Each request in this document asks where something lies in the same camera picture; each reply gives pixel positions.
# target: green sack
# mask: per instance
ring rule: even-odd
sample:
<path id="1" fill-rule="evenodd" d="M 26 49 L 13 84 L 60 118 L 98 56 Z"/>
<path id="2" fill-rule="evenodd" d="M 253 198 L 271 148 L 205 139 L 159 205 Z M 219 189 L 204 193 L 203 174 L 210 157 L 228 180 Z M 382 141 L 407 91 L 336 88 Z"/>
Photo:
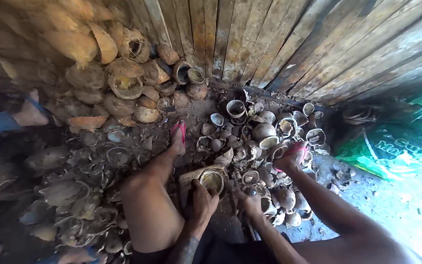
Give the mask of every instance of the green sack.
<path id="1" fill-rule="evenodd" d="M 413 177 L 422 172 L 422 96 L 408 121 L 379 123 L 337 148 L 336 158 L 386 180 Z"/>

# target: dark shorts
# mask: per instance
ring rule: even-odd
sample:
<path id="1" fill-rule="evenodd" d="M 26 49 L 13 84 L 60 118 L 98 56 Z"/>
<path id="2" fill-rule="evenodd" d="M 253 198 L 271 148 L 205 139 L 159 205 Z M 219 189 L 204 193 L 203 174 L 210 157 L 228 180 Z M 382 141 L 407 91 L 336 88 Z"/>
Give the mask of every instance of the dark shorts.
<path id="1" fill-rule="evenodd" d="M 152 252 L 134 252 L 131 255 L 131 263 L 158 264 L 164 263 L 173 247 Z M 262 241 L 229 244 L 215 236 L 210 228 L 204 232 L 200 244 L 196 249 L 193 264 L 253 264 L 253 263 L 278 263 L 267 245 Z"/>

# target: forearm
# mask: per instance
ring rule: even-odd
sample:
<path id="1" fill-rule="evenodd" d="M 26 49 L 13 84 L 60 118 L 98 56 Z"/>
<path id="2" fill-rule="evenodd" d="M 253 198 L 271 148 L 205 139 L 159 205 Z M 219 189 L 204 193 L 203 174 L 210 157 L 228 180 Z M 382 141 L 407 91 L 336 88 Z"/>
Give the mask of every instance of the forearm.
<path id="1" fill-rule="evenodd" d="M 203 221 L 186 222 L 177 243 L 167 257 L 166 264 L 191 264 L 207 225 L 208 223 Z"/>
<path id="2" fill-rule="evenodd" d="M 375 221 L 310 178 L 300 166 L 286 165 L 282 169 L 291 177 L 317 217 L 338 234 L 384 232 Z"/>
<path id="3" fill-rule="evenodd" d="M 307 264 L 308 262 L 291 244 L 273 227 L 264 215 L 254 217 L 252 223 L 263 241 L 271 249 L 280 264 Z"/>

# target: red flip-flop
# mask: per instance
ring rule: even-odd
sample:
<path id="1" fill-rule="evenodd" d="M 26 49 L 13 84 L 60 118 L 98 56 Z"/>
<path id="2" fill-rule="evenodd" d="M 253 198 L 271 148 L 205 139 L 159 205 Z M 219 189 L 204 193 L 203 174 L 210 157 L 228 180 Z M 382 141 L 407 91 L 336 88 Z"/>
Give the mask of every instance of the red flip-flop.
<path id="1" fill-rule="evenodd" d="M 303 144 L 304 144 L 304 141 L 299 141 L 299 142 L 296 142 L 296 143 L 294 144 L 294 146 L 293 146 L 293 147 L 291 147 L 290 149 L 288 149 L 288 150 L 284 153 L 283 157 L 281 157 L 281 158 L 287 157 L 287 156 L 291 155 L 292 153 L 296 153 L 296 152 L 297 152 L 297 151 L 299 151 L 299 150 L 304 150 L 304 156 L 303 156 L 303 159 L 305 159 L 305 158 L 306 158 L 306 156 L 307 156 L 307 153 L 308 153 L 309 149 L 308 149 L 307 145 L 306 145 L 306 146 L 304 146 Z"/>
<path id="2" fill-rule="evenodd" d="M 175 131 L 177 130 L 177 128 L 180 128 L 180 130 L 182 131 L 182 143 L 186 147 L 186 144 L 185 144 L 185 131 L 187 130 L 187 124 L 186 123 L 183 123 L 183 124 L 176 123 L 170 129 L 170 135 L 173 135 L 175 133 Z"/>

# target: concrete floor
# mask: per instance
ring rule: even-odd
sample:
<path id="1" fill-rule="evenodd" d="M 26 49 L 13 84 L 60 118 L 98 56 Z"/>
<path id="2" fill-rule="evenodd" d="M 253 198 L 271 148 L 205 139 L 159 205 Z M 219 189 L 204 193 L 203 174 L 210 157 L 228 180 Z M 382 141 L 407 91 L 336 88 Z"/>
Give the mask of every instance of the concrete floor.
<path id="1" fill-rule="evenodd" d="M 325 155 L 315 155 L 314 164 L 319 168 L 318 183 L 323 186 L 335 179 L 334 172 L 349 167 Z M 341 197 L 422 257 L 422 175 L 387 182 L 368 172 L 354 170 L 356 175 L 352 177 L 351 185 L 340 192 Z M 328 240 L 338 236 L 316 216 L 313 219 L 304 221 L 299 227 L 281 225 L 277 229 L 287 233 L 292 242 Z"/>

